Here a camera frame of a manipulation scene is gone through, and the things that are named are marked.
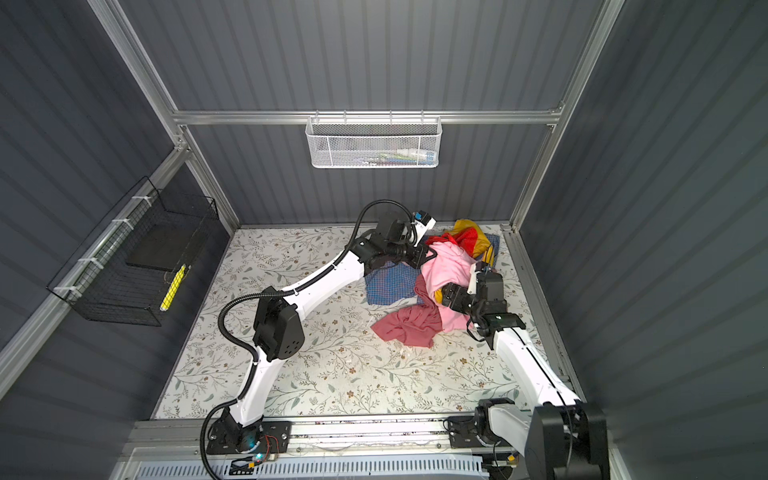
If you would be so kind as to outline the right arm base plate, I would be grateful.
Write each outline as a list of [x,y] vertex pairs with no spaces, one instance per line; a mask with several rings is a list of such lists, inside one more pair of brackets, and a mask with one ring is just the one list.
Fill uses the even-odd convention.
[[451,415],[442,421],[452,449],[491,448],[496,446],[516,450],[508,441],[492,433],[484,434],[470,415]]

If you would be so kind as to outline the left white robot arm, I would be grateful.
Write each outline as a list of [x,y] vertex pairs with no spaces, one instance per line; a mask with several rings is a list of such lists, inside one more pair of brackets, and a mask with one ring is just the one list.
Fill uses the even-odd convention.
[[[251,356],[247,374],[235,399],[213,408],[221,416],[211,427],[204,427],[205,442],[227,442],[231,450],[253,452],[267,443],[262,422],[267,396],[286,361],[297,354],[306,336],[303,321],[316,307],[347,285],[386,264],[405,263],[414,269],[436,258],[426,245],[425,234],[436,220],[424,211],[410,215],[405,222],[381,220],[376,228],[363,233],[353,229],[344,249],[305,279],[282,289],[269,287],[229,301],[217,316],[220,334]],[[225,325],[227,314],[251,300],[258,302],[253,338],[246,342]]]

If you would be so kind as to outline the light pink cloth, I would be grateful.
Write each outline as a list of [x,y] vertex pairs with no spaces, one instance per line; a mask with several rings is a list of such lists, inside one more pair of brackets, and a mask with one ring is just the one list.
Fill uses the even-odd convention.
[[467,287],[476,261],[461,247],[450,242],[434,243],[431,245],[431,249],[437,253],[437,256],[421,267],[427,299],[437,306],[443,332],[463,330],[468,316],[437,302],[435,293],[448,283]]

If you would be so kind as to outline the red cloth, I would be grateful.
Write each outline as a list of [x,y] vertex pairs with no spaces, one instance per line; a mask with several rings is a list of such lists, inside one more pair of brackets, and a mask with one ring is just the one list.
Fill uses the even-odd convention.
[[487,238],[479,233],[475,227],[460,231],[446,231],[441,235],[430,236],[426,240],[427,245],[437,243],[449,243],[458,246],[472,258],[478,258],[487,249]]

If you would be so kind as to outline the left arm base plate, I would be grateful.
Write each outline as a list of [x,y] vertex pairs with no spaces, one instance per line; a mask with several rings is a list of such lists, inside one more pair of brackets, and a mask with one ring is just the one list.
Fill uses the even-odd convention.
[[292,426],[288,421],[267,421],[240,427],[216,420],[207,433],[205,451],[209,455],[285,453]]

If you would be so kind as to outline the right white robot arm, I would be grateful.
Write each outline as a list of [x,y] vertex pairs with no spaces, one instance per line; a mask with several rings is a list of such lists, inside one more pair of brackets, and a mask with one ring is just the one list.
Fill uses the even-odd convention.
[[511,399],[478,403],[474,429],[482,442],[506,443],[518,454],[512,479],[608,479],[606,417],[582,400],[535,348],[526,326],[508,311],[501,274],[482,268],[469,284],[440,288],[440,304],[466,317],[471,338],[485,342],[517,378],[531,404],[527,414]]

